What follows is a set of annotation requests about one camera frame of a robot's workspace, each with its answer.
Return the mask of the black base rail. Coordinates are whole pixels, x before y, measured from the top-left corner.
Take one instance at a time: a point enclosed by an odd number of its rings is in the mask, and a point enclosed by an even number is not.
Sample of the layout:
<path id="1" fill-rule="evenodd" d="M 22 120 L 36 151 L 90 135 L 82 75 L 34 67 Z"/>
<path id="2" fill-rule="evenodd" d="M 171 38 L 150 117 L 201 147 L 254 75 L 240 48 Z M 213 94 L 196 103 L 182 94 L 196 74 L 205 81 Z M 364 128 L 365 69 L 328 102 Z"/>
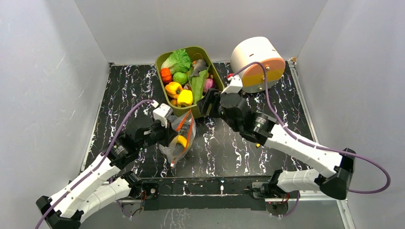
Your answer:
<path id="1" fill-rule="evenodd" d="M 255 198 L 253 183 L 270 181 L 269 176 L 234 177 L 144 177 L 146 211 L 164 209 L 265 210 L 263 198 Z"/>

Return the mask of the orange mini pumpkin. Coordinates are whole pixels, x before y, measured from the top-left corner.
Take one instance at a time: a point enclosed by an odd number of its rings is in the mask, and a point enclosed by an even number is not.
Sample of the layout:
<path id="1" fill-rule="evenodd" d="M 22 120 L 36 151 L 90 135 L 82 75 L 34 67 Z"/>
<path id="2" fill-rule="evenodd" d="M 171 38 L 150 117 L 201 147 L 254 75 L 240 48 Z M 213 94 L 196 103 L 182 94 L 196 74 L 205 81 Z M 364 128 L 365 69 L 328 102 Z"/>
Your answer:
<path id="1" fill-rule="evenodd" d="M 161 68 L 160 77 L 164 84 L 168 84 L 173 80 L 171 71 L 169 68 Z"/>

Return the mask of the olive green plastic bin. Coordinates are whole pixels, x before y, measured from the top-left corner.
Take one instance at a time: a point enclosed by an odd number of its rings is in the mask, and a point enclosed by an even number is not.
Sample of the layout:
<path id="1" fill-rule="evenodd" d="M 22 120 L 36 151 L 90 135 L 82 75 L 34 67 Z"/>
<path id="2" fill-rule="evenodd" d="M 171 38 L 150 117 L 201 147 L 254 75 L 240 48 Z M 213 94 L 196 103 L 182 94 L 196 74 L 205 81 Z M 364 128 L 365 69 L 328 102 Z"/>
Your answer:
<path id="1" fill-rule="evenodd" d="M 209 89 L 223 90 L 224 84 L 206 51 L 191 46 L 161 54 L 155 61 L 166 103 L 177 117 L 190 111 L 195 119 L 204 117 L 197 101 Z"/>

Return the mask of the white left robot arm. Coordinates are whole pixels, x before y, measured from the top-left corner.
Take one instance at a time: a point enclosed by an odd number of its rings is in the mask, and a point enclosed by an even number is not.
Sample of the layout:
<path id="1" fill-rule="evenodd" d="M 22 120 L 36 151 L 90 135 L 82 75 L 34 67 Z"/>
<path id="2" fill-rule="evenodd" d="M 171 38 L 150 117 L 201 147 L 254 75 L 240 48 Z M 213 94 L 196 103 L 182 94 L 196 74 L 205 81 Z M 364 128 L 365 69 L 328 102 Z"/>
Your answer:
<path id="1" fill-rule="evenodd" d="M 177 136 L 171 123 L 155 120 L 129 134 L 120 125 L 110 145 L 67 186 L 50 197 L 41 196 L 36 206 L 42 214 L 36 225 L 46 222 L 52 229 L 77 229 L 92 214 L 122 198 L 145 198 L 147 186 L 133 172 L 116 178 L 136 154 L 152 145 L 168 146 Z"/>

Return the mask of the clear zip top bag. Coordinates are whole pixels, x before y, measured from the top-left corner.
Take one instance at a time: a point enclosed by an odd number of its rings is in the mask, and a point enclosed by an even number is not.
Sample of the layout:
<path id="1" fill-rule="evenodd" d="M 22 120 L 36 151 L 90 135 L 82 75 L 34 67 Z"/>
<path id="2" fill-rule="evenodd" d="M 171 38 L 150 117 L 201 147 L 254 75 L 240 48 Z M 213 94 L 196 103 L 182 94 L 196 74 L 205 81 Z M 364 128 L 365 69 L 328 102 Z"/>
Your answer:
<path id="1" fill-rule="evenodd" d="M 169 121 L 174 137 L 168 146 L 159 145 L 159 150 L 170 162 L 170 167 L 175 168 L 178 161 L 185 157 L 192 146 L 196 134 L 196 123 L 191 110 L 179 117 L 171 115 Z"/>

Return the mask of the orange yellow bell pepper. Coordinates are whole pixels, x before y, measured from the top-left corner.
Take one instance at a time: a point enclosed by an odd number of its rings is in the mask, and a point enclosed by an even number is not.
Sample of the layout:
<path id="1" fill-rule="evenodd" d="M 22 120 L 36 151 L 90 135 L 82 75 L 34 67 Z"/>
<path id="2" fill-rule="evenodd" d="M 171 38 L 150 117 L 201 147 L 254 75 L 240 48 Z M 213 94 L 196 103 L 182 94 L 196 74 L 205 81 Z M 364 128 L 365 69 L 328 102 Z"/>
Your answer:
<path id="1" fill-rule="evenodd" d="M 180 93 L 182 92 L 183 87 L 180 83 L 178 82 L 170 82 L 165 86 L 165 92 L 168 97 L 172 99 L 177 99 Z"/>

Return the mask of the green leafy vegetable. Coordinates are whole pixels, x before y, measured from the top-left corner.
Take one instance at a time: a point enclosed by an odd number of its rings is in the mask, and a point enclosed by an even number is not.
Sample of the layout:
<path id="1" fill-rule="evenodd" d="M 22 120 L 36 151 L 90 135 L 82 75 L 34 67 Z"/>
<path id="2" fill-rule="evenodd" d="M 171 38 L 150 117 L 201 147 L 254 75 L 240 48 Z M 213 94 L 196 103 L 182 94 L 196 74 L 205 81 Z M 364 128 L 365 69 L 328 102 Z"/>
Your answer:
<path id="1" fill-rule="evenodd" d="M 189 83 L 191 85 L 191 91 L 193 95 L 193 104 L 197 104 L 202 98 L 203 85 L 207 79 L 208 69 L 203 70 L 199 73 L 199 76 L 191 77 L 189 76 Z"/>

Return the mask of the yellow banana pepper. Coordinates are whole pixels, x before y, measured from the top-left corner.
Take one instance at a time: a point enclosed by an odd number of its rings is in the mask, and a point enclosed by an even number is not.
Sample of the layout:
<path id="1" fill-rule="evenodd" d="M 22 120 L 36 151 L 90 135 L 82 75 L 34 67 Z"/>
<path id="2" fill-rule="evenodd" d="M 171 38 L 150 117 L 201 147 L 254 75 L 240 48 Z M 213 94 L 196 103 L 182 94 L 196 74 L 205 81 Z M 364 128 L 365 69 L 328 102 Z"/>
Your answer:
<path id="1" fill-rule="evenodd" d="M 170 147 L 175 147 L 177 144 L 181 145 L 184 149 L 188 147 L 188 141 L 182 135 L 175 136 L 170 143 Z"/>

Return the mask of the green bumpy citrus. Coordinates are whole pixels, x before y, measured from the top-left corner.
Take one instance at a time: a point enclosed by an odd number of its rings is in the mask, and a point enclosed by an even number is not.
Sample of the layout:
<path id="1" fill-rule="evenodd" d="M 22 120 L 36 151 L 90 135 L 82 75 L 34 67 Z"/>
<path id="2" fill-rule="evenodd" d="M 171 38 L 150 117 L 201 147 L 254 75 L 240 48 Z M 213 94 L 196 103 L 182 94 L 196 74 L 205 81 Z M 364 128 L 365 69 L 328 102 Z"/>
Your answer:
<path id="1" fill-rule="evenodd" d="M 177 72 L 173 75 L 173 81 L 184 86 L 188 82 L 188 76 L 186 73 Z"/>

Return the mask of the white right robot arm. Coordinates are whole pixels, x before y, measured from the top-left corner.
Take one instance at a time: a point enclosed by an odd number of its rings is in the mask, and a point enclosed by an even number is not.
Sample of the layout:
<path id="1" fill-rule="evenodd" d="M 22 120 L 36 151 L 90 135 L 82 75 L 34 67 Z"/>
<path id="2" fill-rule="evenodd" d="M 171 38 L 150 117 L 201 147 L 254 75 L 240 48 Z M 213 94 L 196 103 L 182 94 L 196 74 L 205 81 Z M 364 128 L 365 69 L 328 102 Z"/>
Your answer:
<path id="1" fill-rule="evenodd" d="M 237 93 L 210 89 L 197 106 L 201 114 L 221 118 L 245 140 L 278 150 L 311 166 L 301 171 L 275 171 L 268 183 L 252 186 L 259 198 L 280 198 L 289 192 L 310 190 L 321 191 L 334 199 L 346 199 L 354 172 L 354 157 L 322 150 L 314 143 L 305 145 L 299 135 L 292 138 L 275 118 L 252 111 Z"/>

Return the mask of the white cylindrical drawer box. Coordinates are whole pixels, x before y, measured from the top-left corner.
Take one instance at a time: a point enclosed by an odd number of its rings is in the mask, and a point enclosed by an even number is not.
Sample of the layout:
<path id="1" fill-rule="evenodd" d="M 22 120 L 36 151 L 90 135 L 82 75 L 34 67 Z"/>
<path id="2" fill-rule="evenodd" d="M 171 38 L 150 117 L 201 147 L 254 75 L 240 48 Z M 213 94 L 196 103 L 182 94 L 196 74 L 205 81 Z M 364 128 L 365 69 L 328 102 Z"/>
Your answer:
<path id="1" fill-rule="evenodd" d="M 243 83 L 242 90 L 246 93 L 258 93 L 275 85 L 284 73 L 286 63 L 275 47 L 266 37 L 252 37 L 239 43 L 233 50 L 230 66 L 237 72 L 244 66 L 260 62 L 263 64 L 267 79 L 259 65 L 252 65 L 239 73 Z"/>

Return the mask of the green lettuce head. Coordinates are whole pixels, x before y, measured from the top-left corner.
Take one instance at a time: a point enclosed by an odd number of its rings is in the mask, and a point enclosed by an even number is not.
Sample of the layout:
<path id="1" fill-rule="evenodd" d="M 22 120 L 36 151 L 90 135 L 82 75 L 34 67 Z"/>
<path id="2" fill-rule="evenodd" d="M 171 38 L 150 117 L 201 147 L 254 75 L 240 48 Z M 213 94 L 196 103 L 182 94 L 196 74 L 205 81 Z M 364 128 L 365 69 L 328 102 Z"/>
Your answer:
<path id="1" fill-rule="evenodd" d="M 186 73 L 192 64 L 191 58 L 185 49 L 178 49 L 168 56 L 160 68 L 163 75 Z"/>

